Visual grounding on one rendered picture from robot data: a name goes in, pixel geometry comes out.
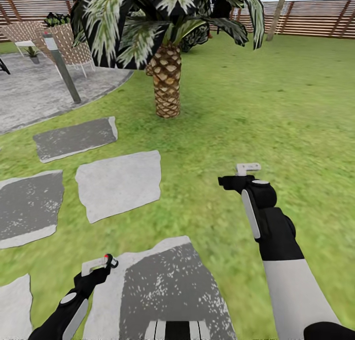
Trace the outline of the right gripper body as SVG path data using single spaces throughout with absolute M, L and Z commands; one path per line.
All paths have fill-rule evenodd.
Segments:
M 224 178 L 224 186 L 223 188 L 225 190 L 235 190 L 238 193 L 239 192 L 239 184 L 241 181 L 245 180 L 245 179 L 254 179 L 255 180 L 255 176 L 253 175 L 246 175 L 246 176 L 223 176 Z

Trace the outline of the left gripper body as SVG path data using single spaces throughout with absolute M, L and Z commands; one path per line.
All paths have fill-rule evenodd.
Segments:
M 81 282 L 87 282 L 92 288 L 91 292 L 93 292 L 95 285 L 105 282 L 106 278 L 105 267 L 101 266 L 86 277 L 82 277 L 81 274 L 75 276 L 74 283 L 75 287 L 77 287 Z

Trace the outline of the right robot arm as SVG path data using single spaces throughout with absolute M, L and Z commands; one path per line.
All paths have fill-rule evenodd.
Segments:
M 276 191 L 247 174 L 258 170 L 259 163 L 239 163 L 235 176 L 218 177 L 218 183 L 242 197 L 259 243 L 279 340 L 355 340 L 355 332 L 342 326 L 313 277 L 295 241 L 293 222 L 275 207 Z

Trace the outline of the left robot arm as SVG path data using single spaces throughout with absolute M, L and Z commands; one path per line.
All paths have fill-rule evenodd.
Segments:
M 95 285 L 106 281 L 110 274 L 111 264 L 107 256 L 82 264 L 82 272 L 74 277 L 75 288 L 59 302 L 56 310 L 36 328 L 28 340 L 71 340 L 88 311 L 88 298 Z M 105 267 L 103 267 L 105 265 Z M 99 266 L 99 269 L 91 268 Z

